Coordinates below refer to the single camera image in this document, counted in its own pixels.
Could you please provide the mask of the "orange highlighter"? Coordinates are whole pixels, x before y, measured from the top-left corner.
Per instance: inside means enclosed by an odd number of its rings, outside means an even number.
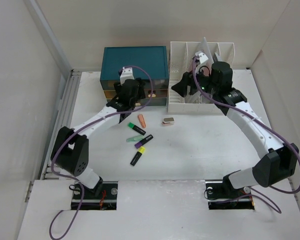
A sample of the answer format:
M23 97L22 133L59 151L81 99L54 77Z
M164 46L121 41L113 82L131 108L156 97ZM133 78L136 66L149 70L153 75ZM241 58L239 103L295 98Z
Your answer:
M147 127L147 125L146 125L146 121L145 121L144 116L143 116L142 114L139 114L139 115L137 116L137 118L138 118L138 120L139 120L139 122L140 122L142 128L145 129L145 128Z

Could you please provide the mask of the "pink white stapler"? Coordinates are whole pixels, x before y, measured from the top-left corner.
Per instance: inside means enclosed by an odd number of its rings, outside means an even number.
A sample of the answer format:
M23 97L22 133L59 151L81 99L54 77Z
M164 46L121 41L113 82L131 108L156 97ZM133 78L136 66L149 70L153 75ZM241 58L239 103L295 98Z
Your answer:
M173 117L165 117L162 119L163 126L171 126L175 124L175 119Z

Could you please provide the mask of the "red booklet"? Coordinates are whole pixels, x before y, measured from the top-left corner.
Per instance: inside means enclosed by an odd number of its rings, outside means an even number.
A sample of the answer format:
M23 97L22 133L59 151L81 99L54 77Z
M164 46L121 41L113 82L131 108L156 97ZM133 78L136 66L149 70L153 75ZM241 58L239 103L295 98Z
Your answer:
M207 39L204 37L201 43L197 47L197 51L202 51L208 57L208 64L212 65L214 63L212 53L210 51Z

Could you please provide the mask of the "grey setup guide manual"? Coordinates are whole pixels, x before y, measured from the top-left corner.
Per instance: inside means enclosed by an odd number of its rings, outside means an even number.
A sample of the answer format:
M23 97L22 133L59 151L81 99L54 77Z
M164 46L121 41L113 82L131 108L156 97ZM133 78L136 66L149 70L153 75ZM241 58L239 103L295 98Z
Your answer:
M213 62L217 63L217 62L223 62L223 59L221 58L221 56L215 52L212 56Z

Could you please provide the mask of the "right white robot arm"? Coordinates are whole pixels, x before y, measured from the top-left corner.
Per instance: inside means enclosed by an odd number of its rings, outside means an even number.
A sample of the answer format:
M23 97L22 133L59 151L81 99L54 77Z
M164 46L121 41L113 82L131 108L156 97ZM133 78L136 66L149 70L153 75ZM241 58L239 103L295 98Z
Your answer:
M172 90L181 97L197 92L208 97L221 112L233 121L254 146L260 160L250 168L223 177L217 187L222 198L231 198L245 187L270 187L295 173L299 149L267 127L252 110L245 95L232 86L233 70L227 62L215 62L209 75L200 67L185 72Z

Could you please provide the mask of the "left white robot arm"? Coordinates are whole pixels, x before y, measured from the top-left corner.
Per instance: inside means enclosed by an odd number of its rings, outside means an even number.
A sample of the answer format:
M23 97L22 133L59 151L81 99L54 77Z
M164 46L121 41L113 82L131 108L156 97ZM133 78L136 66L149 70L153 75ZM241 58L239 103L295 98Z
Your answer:
M123 122L135 111L136 103L145 98L145 81L141 78L127 79L115 83L115 97L86 123L69 128L63 126L51 153L51 169L58 166L69 176L80 182L90 198L101 195L103 179L96 174L89 163L89 138Z

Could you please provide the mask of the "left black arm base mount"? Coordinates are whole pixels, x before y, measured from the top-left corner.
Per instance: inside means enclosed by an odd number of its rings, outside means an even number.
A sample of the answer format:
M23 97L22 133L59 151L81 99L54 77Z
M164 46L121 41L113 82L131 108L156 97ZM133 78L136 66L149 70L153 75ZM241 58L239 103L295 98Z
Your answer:
M117 209L118 186L117 181L106 181L102 184L98 195L95 195L90 189L84 187L80 210L115 211ZM68 188L72 191L71 210L76 210L82 197L81 187L78 182L75 182Z

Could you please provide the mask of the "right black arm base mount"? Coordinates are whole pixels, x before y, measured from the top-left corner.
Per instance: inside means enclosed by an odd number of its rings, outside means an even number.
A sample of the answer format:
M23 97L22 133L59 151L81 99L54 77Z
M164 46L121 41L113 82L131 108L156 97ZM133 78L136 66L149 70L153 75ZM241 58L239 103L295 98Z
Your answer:
M235 189L227 178L205 180L204 197L209 210L254 210L251 188Z

